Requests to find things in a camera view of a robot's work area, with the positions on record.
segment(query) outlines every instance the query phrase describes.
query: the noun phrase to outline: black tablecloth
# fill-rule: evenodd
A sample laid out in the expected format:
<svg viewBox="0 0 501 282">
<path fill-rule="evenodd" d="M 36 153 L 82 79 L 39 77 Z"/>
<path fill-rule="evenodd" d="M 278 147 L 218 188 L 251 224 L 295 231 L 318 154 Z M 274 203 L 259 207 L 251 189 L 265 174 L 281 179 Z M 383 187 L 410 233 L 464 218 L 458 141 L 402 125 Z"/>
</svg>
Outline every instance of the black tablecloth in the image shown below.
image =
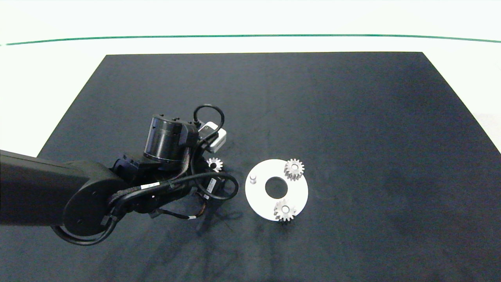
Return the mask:
<svg viewBox="0 0 501 282">
<path fill-rule="evenodd" d="M 501 155 L 422 53 L 109 55 L 39 157 L 110 167 L 142 152 L 152 114 L 191 120 L 201 103 L 226 115 L 234 199 L 197 220 L 129 214 L 91 247 L 2 226 L 0 280 L 501 280 Z M 244 179 L 290 158 L 309 198 L 283 226 Z"/>
</svg>

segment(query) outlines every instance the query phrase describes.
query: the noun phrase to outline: spur gear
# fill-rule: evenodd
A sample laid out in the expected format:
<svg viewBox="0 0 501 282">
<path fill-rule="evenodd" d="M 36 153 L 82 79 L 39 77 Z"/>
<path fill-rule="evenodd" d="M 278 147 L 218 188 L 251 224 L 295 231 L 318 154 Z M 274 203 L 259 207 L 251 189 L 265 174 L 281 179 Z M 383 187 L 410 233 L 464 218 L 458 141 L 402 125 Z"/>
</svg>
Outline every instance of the spur gear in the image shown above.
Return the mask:
<svg viewBox="0 0 501 282">
<path fill-rule="evenodd" d="M 291 207 L 284 199 L 277 202 L 275 205 L 274 215 L 275 219 L 278 219 L 278 221 L 291 221 L 296 216 L 296 208 Z"/>
<path fill-rule="evenodd" d="M 222 161 L 218 158 L 210 158 L 207 160 L 209 168 L 215 172 L 220 172 L 222 170 Z"/>
<path fill-rule="evenodd" d="M 290 180 L 298 180 L 301 178 L 304 171 L 305 166 L 303 165 L 303 162 L 300 162 L 299 160 L 290 159 L 285 164 L 284 173 Z"/>
</svg>

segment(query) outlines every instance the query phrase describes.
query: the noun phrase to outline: white label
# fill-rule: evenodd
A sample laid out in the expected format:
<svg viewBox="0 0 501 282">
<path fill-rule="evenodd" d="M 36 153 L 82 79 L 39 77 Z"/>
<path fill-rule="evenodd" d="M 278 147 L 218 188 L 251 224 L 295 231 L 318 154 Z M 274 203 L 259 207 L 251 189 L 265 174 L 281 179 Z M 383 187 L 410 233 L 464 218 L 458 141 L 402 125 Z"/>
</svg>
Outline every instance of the white label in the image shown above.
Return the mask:
<svg viewBox="0 0 501 282">
<path fill-rule="evenodd" d="M 212 193 L 215 185 L 216 185 L 216 179 L 211 178 L 209 181 L 209 186 L 207 186 L 207 192 Z M 206 198 L 207 200 L 209 199 L 209 196 L 207 195 L 204 195 L 203 197 Z"/>
<path fill-rule="evenodd" d="M 141 190 L 146 189 L 146 188 L 150 188 L 150 187 L 154 187 L 154 186 L 158 186 L 158 185 L 160 185 L 160 182 L 141 185 Z"/>
</svg>

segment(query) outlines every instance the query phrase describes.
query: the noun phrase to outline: black cable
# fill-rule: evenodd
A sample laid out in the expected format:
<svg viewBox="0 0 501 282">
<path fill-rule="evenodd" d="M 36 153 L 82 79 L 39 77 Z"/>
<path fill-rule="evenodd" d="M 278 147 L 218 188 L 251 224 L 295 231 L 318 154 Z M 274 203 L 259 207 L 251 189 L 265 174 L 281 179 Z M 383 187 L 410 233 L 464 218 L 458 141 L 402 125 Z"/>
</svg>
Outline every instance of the black cable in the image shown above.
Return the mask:
<svg viewBox="0 0 501 282">
<path fill-rule="evenodd" d="M 224 125 L 224 113 L 222 112 L 222 110 L 217 107 L 217 106 L 214 106 L 214 105 L 211 105 L 211 104 L 203 104 L 203 105 L 200 105 L 198 106 L 195 111 L 193 112 L 193 119 L 195 121 L 195 124 L 200 124 L 200 121 L 198 120 L 198 110 L 202 109 L 202 108 L 213 108 L 215 109 L 219 115 L 221 116 L 221 121 L 220 123 L 217 125 L 216 129 L 209 135 L 207 135 L 206 137 L 204 137 L 203 139 L 201 139 L 199 142 L 197 142 L 197 144 L 195 145 L 195 148 L 193 149 L 193 153 L 192 153 L 192 156 L 191 156 L 191 160 L 190 160 L 190 171 L 191 171 L 191 175 L 196 175 L 195 173 L 195 160 L 200 158 L 203 154 L 203 151 L 200 153 L 199 156 L 197 156 L 197 152 L 198 152 L 198 149 L 200 148 L 200 146 L 206 142 L 208 139 L 212 138 L 213 136 L 215 136 L 217 134 L 217 132 L 219 131 L 219 129 L 222 128 L 222 126 Z M 195 179 L 195 183 L 196 185 L 198 186 L 198 188 L 202 191 L 202 193 L 208 195 L 209 197 L 211 198 L 214 198 L 214 199 L 217 199 L 217 200 L 229 200 L 231 198 L 233 198 L 232 195 L 229 195 L 227 197 L 223 197 L 223 196 L 218 196 L 218 195 L 215 195 L 209 191 L 207 191 L 207 189 L 202 186 L 202 184 L 197 180 Z"/>
<path fill-rule="evenodd" d="M 79 246 L 92 246 L 104 241 L 108 236 L 110 236 L 115 226 L 117 226 L 118 219 L 116 217 L 110 218 L 110 223 L 106 226 L 106 230 L 101 233 L 101 235 L 95 239 L 80 239 L 72 236 L 71 234 L 64 231 L 60 226 L 51 226 L 52 230 L 63 240 L 68 243 L 72 243 Z"/>
<path fill-rule="evenodd" d="M 148 195 L 148 194 L 151 194 L 151 193 L 155 193 L 155 192 L 161 191 L 162 189 L 164 189 L 165 187 L 168 187 L 168 186 L 174 187 L 176 184 L 180 184 L 180 183 L 184 183 L 184 182 L 189 182 L 189 181 L 196 180 L 196 179 L 201 179 L 201 178 L 208 178 L 208 177 L 211 177 L 211 178 L 212 177 L 219 177 L 219 178 L 222 178 L 222 179 L 231 180 L 233 182 L 233 184 L 235 185 L 235 187 L 233 189 L 233 192 L 227 198 L 231 199 L 231 198 L 233 198 L 237 194 L 237 192 L 238 192 L 238 181 L 232 175 L 229 175 L 229 174 L 226 174 L 226 173 L 217 173 L 217 172 L 200 173 L 200 174 L 197 174 L 197 175 L 185 176 L 183 178 L 179 178 L 179 179 L 172 180 L 172 181 L 171 180 L 162 181 L 157 186 L 149 187 L 149 188 L 146 188 L 146 189 L 141 189 L 141 190 L 129 193 L 127 195 L 124 195 L 123 197 L 121 197 L 120 199 L 118 199 L 116 201 L 115 207 L 114 207 L 113 212 L 112 212 L 112 215 L 114 215 L 114 216 L 121 216 L 122 213 L 124 213 L 124 211 L 123 211 L 124 206 L 129 201 L 131 201 L 131 200 L 133 200 L 133 199 L 135 199 L 137 197 L 141 197 L 141 196 L 145 196 L 145 195 Z M 202 190 L 202 192 L 205 193 L 206 195 L 208 195 L 209 197 L 214 197 L 214 198 L 215 197 L 219 197 L 217 195 L 214 195 L 214 194 L 208 192 L 206 189 L 204 189 L 204 190 Z"/>
</svg>

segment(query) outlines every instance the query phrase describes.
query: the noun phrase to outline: white floor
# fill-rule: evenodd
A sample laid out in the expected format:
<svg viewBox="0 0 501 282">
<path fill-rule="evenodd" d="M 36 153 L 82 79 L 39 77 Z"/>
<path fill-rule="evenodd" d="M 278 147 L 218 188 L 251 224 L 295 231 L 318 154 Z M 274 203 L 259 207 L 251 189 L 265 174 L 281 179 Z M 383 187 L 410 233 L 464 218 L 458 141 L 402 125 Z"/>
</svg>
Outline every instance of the white floor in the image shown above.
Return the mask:
<svg viewBox="0 0 501 282">
<path fill-rule="evenodd" d="M 481 1 L 3 1 L 0 149 L 36 156 L 107 54 L 418 51 L 501 151 L 501 42 L 239 37 L 6 45 L 81 37 L 231 34 L 400 34 L 501 41 L 499 11 L 501 2 Z"/>
</svg>

